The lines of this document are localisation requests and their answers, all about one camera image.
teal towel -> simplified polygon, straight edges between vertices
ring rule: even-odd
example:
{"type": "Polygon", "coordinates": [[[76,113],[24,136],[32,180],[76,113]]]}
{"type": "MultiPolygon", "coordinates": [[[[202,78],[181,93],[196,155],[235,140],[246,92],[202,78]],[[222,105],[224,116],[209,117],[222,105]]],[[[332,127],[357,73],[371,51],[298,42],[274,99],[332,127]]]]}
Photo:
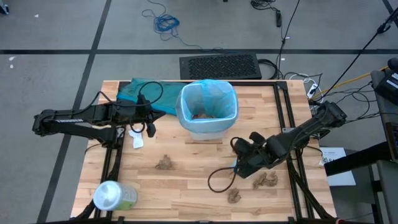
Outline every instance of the teal towel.
{"type": "MultiPolygon", "coordinates": [[[[140,87],[147,83],[152,82],[153,80],[143,79],[143,78],[133,78],[131,83],[125,86],[118,93],[119,99],[131,100],[137,103],[137,96],[140,87]]],[[[155,110],[164,111],[167,114],[177,115],[175,111],[175,104],[177,102],[178,95],[180,94],[182,88],[187,85],[185,83],[177,83],[177,82],[162,82],[157,81],[163,86],[163,95],[160,97],[158,101],[153,103],[151,106],[155,110]]],[[[145,96],[147,100],[150,102],[156,100],[159,97],[161,90],[160,86],[156,83],[150,83],[146,85],[141,93],[145,96]]]]}

wooden table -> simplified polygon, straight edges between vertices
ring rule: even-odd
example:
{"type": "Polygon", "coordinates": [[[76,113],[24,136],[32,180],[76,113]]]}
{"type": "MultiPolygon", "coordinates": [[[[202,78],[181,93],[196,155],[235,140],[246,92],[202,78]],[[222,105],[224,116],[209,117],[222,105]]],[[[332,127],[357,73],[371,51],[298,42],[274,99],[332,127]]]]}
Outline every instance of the wooden table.
{"type": "MultiPolygon", "coordinates": [[[[287,81],[296,125],[311,118],[303,83],[287,81]]],[[[101,91],[112,100],[116,99],[119,81],[104,81],[101,91]]],[[[177,117],[166,115],[155,122],[157,132],[148,138],[144,132],[144,147],[132,148],[132,138],[124,140],[119,182],[136,188],[138,201],[132,210],[117,211],[113,218],[126,220],[212,220],[212,221],[286,221],[294,217],[294,205],[286,163],[275,168],[279,183],[275,187],[252,189],[253,180],[260,170],[248,179],[237,177],[233,188],[240,191],[242,199],[235,204],[227,201],[227,192],[216,194],[209,190],[207,178],[220,167],[231,166],[235,154],[229,146],[232,137],[248,139],[253,131],[265,138],[280,133],[273,88],[270,86],[235,86],[239,98],[239,119],[223,139],[212,142],[196,142],[190,139],[177,117]],[[172,170],[157,170],[155,165],[164,154],[171,157],[172,170]]],[[[280,94],[288,125],[283,94],[280,94]]],[[[98,143],[90,141],[88,146],[98,143]]],[[[310,145],[319,147],[316,140],[310,145]]],[[[71,216],[78,215],[93,197],[100,183],[105,157],[101,146],[91,148],[85,156],[78,190],[71,216]]],[[[306,148],[303,153],[305,171],[310,190],[331,215],[336,215],[325,170],[318,163],[320,153],[306,148]]],[[[217,173],[211,180],[215,189],[223,189],[230,183],[230,170],[217,173]]],[[[305,201],[299,189],[303,216],[306,217],[305,201]]]]}

black vent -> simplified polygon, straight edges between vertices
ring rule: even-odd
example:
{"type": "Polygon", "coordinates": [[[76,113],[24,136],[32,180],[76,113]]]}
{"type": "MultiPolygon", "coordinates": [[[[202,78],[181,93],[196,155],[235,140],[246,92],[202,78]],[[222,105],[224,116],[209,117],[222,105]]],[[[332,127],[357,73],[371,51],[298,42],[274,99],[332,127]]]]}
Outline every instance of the black vent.
{"type": "Polygon", "coordinates": [[[256,54],[182,57],[180,76],[186,80],[261,79],[256,54]]]}

blue plastic bag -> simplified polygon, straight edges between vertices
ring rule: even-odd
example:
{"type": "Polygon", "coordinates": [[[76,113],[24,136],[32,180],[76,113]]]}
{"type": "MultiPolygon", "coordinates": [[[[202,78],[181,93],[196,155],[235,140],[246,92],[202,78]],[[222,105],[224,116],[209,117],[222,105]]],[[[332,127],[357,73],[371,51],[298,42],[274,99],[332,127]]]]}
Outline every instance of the blue plastic bag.
{"type": "Polygon", "coordinates": [[[180,124],[193,133],[227,130],[238,118],[238,108],[234,88],[219,80],[202,80],[185,86],[176,104],[180,124]],[[195,119],[199,114],[212,118],[195,119]]]}
{"type": "MultiPolygon", "coordinates": [[[[137,103],[137,96],[140,87],[153,80],[143,79],[143,78],[133,78],[131,83],[125,86],[118,93],[117,98],[124,100],[131,100],[137,103]]],[[[186,86],[185,83],[177,82],[162,82],[157,81],[163,86],[163,95],[158,101],[153,103],[151,106],[155,110],[164,111],[167,114],[177,115],[175,111],[175,103],[177,102],[178,94],[180,94],[182,88],[186,86]]],[[[145,98],[150,102],[154,101],[159,97],[161,90],[160,86],[157,84],[146,85],[141,93],[144,94],[145,98]]]]}

yellow cable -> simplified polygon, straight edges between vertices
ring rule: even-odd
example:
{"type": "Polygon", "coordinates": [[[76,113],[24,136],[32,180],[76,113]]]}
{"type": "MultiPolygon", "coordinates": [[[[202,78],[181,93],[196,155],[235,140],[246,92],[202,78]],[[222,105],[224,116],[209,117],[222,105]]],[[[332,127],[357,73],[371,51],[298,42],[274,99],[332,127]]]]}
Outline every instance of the yellow cable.
{"type": "MultiPolygon", "coordinates": [[[[383,70],[385,70],[385,69],[387,69],[387,68],[388,68],[388,66],[382,67],[382,68],[379,69],[379,71],[383,71],[383,70]]],[[[344,82],[342,82],[342,83],[339,83],[339,84],[335,85],[332,89],[337,88],[337,87],[340,87],[340,86],[345,85],[345,84],[349,84],[349,83],[355,82],[355,81],[357,81],[357,80],[360,80],[360,79],[362,79],[362,78],[368,77],[368,76],[370,76],[370,75],[371,75],[371,73],[369,72],[369,73],[366,73],[366,74],[364,74],[364,75],[358,76],[358,77],[356,77],[356,78],[353,78],[353,79],[344,81],[344,82]]],[[[330,90],[330,89],[323,90],[322,92],[315,94],[313,97],[311,97],[311,99],[312,99],[312,98],[315,98],[315,97],[317,97],[317,96],[319,96],[319,95],[321,95],[321,93],[326,93],[326,92],[329,91],[329,90],[330,90]]]]}

